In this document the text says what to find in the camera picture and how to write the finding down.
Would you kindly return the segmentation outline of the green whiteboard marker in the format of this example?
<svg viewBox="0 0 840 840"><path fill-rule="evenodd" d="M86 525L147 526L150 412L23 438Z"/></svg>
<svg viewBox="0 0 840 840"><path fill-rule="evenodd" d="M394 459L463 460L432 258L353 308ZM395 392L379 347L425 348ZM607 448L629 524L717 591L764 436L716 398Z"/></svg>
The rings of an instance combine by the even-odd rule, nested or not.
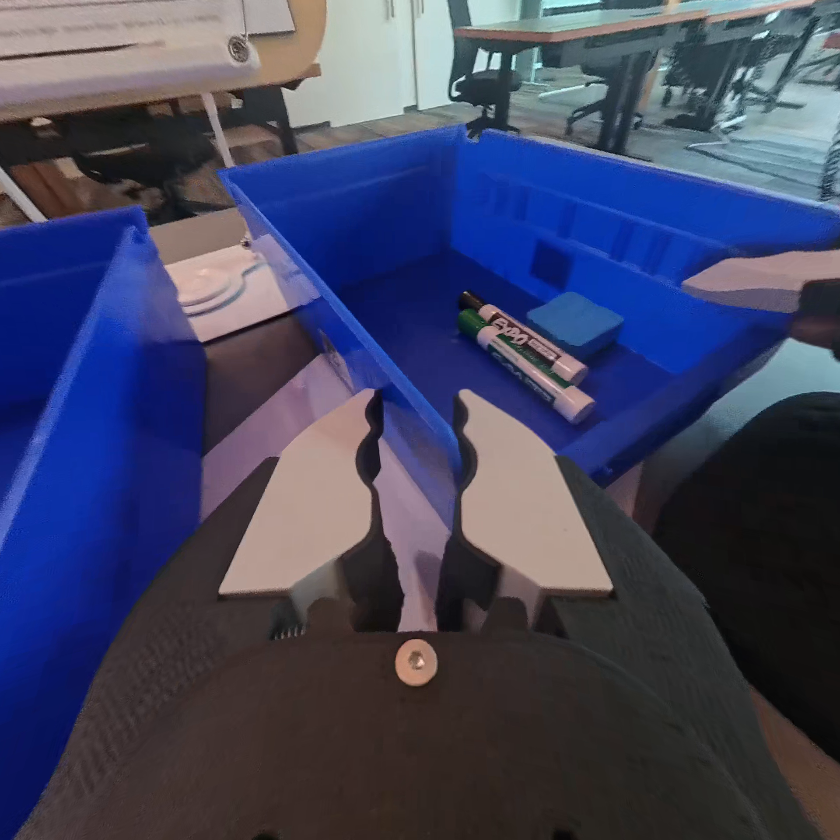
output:
<svg viewBox="0 0 840 840"><path fill-rule="evenodd" d="M522 384L572 425L583 422L595 410L595 400L577 386L563 384L545 364L535 361L492 326L476 335L478 345Z"/></svg>

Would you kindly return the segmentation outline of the wooden office desk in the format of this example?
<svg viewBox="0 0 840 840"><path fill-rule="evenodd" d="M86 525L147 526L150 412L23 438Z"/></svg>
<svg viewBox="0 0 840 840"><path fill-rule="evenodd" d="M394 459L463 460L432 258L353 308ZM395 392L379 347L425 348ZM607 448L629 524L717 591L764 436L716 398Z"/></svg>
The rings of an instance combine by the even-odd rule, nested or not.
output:
<svg viewBox="0 0 840 840"><path fill-rule="evenodd" d="M643 84L653 60L665 49L708 27L723 26L724 36L752 37L747 26L730 28L732 21L748 20L759 32L770 28L772 14L816 10L817 2L684 2L673 6L607 9L559 16L524 18L506 23L453 29L454 60L449 92L457 92L471 76L479 50L498 55L500 66L490 94L493 113L488 128L502 132L508 123L512 93L513 58L533 48L560 47L561 67L582 67L588 61L617 60L618 80L607 88L602 127L595 147L624 154L634 124Z"/></svg>

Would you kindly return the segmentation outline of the white table sign stand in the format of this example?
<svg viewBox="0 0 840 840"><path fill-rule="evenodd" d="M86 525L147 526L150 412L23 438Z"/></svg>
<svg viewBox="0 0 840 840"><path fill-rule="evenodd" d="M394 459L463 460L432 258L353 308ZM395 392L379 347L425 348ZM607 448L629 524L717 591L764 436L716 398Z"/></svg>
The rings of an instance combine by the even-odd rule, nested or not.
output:
<svg viewBox="0 0 840 840"><path fill-rule="evenodd" d="M243 102L234 126L274 122L297 152L283 93L313 74L326 2L2 2L1 18L2 195L29 222L90 210L54 165L72 159L114 207L159 193L164 262L246 234L184 180L235 164L223 94Z"/></svg>

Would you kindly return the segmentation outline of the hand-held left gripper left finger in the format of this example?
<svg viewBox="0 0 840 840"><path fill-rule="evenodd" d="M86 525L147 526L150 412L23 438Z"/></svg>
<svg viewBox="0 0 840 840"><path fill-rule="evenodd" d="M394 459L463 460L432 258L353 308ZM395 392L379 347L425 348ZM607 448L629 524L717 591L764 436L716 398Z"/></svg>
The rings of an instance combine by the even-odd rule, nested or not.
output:
<svg viewBox="0 0 840 840"><path fill-rule="evenodd" d="M278 596L295 623L318 600L345 601L354 630L397 630L402 586L375 487L383 429L382 393L365 389L282 450L221 599Z"/></svg>

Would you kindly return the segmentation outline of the black office chair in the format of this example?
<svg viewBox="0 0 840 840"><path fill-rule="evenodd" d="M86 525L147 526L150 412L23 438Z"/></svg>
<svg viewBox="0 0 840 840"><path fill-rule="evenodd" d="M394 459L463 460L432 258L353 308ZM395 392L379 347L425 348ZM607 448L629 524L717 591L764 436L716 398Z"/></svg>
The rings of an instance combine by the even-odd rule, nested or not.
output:
<svg viewBox="0 0 840 840"><path fill-rule="evenodd" d="M475 70L480 50L487 53L486 69ZM485 130L494 129L520 134L518 127L508 123L508 117L499 115L497 100L500 92L511 95L522 88L522 77L509 69L507 81L500 80L500 69L491 69L494 53L468 38L454 36L454 55L448 80L448 99L454 103L465 103L480 108L479 117L465 124L470 139L480 136Z"/></svg>

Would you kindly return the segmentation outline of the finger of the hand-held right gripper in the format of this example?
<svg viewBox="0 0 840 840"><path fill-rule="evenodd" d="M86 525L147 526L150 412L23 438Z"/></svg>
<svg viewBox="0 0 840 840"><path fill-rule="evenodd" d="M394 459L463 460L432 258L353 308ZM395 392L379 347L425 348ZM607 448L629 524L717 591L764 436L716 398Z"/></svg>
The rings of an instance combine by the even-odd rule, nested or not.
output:
<svg viewBox="0 0 840 840"><path fill-rule="evenodd" d="M799 250L723 259L684 280L680 289L717 305L793 313L807 283L838 278L838 249Z"/></svg>

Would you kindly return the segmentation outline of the blue plastic bin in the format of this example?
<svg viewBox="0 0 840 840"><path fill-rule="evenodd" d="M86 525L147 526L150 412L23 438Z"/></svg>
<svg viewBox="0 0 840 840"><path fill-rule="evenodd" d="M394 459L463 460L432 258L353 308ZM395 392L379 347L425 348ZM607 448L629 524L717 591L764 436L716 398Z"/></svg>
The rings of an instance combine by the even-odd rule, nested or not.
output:
<svg viewBox="0 0 840 840"><path fill-rule="evenodd" d="M206 356L137 206L2 230L1 833L201 507Z"/></svg>
<svg viewBox="0 0 840 840"><path fill-rule="evenodd" d="M223 173L286 300L355 391L381 389L385 440L426 493L459 469L470 389L607 487L692 424L782 341L785 316L680 290L731 257L838 245L831 206L577 146L459 126ZM576 292L624 320L581 389L580 425L457 329L467 290L524 319Z"/></svg>

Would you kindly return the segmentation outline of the black knobbly rounded object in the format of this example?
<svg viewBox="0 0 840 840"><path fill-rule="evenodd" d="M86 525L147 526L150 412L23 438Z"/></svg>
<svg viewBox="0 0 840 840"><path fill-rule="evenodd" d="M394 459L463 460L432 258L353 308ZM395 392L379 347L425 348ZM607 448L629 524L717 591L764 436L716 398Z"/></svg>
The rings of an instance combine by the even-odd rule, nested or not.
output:
<svg viewBox="0 0 840 840"><path fill-rule="evenodd" d="M839 761L839 394L752 418L677 486L653 537L748 682Z"/></svg>

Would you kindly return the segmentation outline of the blue whiteboard eraser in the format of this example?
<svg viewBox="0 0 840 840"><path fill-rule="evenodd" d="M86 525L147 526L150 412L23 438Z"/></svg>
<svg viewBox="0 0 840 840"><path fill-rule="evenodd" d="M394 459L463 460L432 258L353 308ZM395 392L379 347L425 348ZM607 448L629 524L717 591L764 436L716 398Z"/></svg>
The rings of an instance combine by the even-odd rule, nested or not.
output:
<svg viewBox="0 0 840 840"><path fill-rule="evenodd" d="M573 291L532 308L526 323L545 339L581 362L587 362L617 341L624 318Z"/></svg>

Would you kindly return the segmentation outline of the white whiteboard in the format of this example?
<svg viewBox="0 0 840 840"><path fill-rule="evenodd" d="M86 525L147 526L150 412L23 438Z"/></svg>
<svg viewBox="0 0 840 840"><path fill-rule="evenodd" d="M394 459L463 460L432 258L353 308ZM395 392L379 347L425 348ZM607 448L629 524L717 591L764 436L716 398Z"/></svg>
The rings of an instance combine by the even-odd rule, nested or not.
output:
<svg viewBox="0 0 840 840"><path fill-rule="evenodd" d="M267 457L278 456L321 416L345 403L350 392L322 356L232 431L222 432L203 456L201 514L204 520ZM437 629L434 601L449 530L384 439L375 486L384 530L392 544L405 594L402 632Z"/></svg>

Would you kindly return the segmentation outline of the black whiteboard marker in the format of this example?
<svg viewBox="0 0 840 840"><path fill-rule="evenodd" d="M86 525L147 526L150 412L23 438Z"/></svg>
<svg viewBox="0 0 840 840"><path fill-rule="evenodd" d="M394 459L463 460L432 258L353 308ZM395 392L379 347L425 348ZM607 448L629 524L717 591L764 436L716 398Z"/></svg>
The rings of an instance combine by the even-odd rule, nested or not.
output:
<svg viewBox="0 0 840 840"><path fill-rule="evenodd" d="M494 327L501 337L508 339L519 350L530 351L541 364L565 382L580 385L587 376L589 368L586 364L494 305L484 303L476 309L476 313Z"/></svg>

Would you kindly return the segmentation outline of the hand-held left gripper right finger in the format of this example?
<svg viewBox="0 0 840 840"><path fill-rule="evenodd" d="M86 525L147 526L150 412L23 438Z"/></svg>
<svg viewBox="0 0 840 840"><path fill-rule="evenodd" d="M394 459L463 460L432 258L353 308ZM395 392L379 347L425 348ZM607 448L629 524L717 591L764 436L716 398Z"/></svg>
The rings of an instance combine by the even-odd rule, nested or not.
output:
<svg viewBox="0 0 840 840"><path fill-rule="evenodd" d="M455 397L463 467L437 583L437 630L514 599L536 627L551 598L605 600L614 583L553 450L472 391Z"/></svg>

